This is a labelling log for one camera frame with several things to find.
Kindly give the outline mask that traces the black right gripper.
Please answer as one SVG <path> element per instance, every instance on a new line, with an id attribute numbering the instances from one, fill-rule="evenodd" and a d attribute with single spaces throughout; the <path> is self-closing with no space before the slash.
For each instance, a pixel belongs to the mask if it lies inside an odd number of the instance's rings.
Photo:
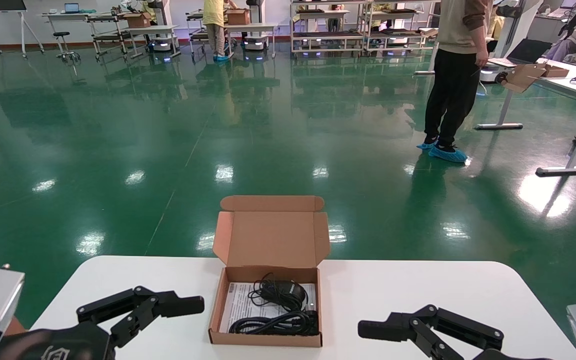
<path id="1" fill-rule="evenodd" d="M 500 351 L 505 339 L 501 330 L 433 304 L 413 313 L 392 312 L 386 321 L 358 322 L 358 335 L 361 338 L 389 342 L 410 341 L 432 360 L 461 360 L 463 357 L 436 332 L 483 350 L 473 360 L 551 360 L 506 355 Z"/>

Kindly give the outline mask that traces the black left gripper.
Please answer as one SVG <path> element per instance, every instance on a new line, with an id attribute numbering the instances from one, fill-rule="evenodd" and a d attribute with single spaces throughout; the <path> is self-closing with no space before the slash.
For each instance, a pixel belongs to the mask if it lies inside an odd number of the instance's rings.
<path id="1" fill-rule="evenodd" d="M 78 325 L 5 335 L 0 340 L 0 360 L 113 360 L 115 347 L 126 346 L 158 317 L 204 310 L 203 296 L 179 297 L 174 291 L 155 292 L 139 285 L 80 306 Z M 112 328 L 99 326 L 122 315 Z"/>

